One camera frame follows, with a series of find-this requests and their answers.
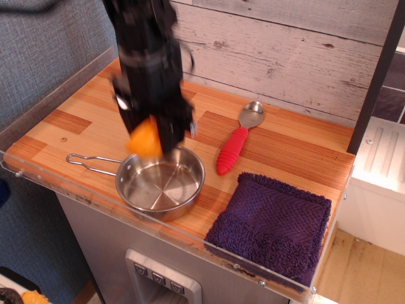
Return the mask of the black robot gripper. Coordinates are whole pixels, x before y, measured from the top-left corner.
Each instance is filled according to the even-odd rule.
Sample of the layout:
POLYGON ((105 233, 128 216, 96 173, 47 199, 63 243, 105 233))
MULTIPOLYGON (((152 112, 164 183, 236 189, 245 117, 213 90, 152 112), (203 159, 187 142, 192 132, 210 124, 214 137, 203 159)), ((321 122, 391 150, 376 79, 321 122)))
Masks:
POLYGON ((132 133, 148 116, 156 118, 164 154, 183 141, 193 128, 192 110, 182 96, 181 49, 178 41, 168 41, 153 53, 125 52, 119 47, 121 75, 112 80, 121 119, 132 133))

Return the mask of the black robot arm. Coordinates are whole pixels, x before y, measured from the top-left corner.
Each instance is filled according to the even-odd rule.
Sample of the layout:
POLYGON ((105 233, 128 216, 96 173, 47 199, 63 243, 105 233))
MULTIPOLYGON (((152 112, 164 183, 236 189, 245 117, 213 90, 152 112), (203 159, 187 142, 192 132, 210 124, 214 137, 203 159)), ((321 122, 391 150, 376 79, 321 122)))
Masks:
POLYGON ((164 154, 192 129, 192 105, 182 96, 182 57, 173 36, 177 15, 169 1, 104 1, 115 30, 121 75, 112 85, 121 118, 132 132, 157 123, 164 154))

